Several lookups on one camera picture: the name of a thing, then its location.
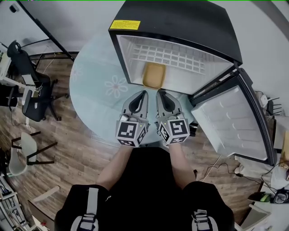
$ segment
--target black sleeve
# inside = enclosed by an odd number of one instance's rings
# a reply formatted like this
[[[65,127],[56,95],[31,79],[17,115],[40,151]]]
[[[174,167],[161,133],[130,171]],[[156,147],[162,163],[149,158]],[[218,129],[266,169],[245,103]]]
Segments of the black sleeve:
[[[55,216],[55,231],[70,231],[73,221],[86,214],[89,188],[98,189],[98,207],[96,218],[101,226],[104,214],[104,203],[108,190],[100,185],[73,185],[61,210]]]
[[[234,214],[224,203],[217,188],[200,181],[189,183],[183,189],[183,199],[187,214],[194,214],[198,209],[206,210],[221,231],[234,231]]]

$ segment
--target black shirt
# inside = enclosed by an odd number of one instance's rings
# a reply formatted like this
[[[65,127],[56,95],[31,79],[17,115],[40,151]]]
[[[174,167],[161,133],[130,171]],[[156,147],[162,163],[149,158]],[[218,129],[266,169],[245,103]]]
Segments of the black shirt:
[[[86,213],[88,189],[98,188],[99,230],[191,231],[192,214],[206,210],[219,231],[234,231],[232,210],[216,187],[191,182],[177,187],[169,153],[161,148],[135,148],[120,180],[110,191],[99,185],[74,185],[55,218],[56,231],[70,231]]]

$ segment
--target chair headrest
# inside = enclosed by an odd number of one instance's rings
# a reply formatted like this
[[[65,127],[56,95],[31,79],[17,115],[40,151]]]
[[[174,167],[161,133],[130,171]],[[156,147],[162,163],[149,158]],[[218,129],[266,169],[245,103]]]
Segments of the chair headrest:
[[[18,55],[21,53],[21,46],[19,43],[17,43],[16,40],[14,40],[7,49],[7,56],[11,58],[14,55]]]

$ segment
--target backpack strap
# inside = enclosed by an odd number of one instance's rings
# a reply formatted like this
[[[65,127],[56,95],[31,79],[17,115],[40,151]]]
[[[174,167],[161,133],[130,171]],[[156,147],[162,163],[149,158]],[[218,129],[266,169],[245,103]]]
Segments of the backpack strap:
[[[78,216],[72,223],[70,231],[98,231],[96,212],[98,208],[98,189],[89,188],[86,214]]]
[[[207,215],[206,210],[198,209],[197,212],[194,212],[192,217],[192,231],[218,231],[216,221]]]

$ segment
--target refrigerator door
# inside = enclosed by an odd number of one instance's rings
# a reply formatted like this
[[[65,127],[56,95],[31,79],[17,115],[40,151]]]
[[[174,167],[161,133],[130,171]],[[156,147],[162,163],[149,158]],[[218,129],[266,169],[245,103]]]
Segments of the refrigerator door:
[[[274,165],[267,121],[244,69],[190,99],[191,111],[215,151]]]

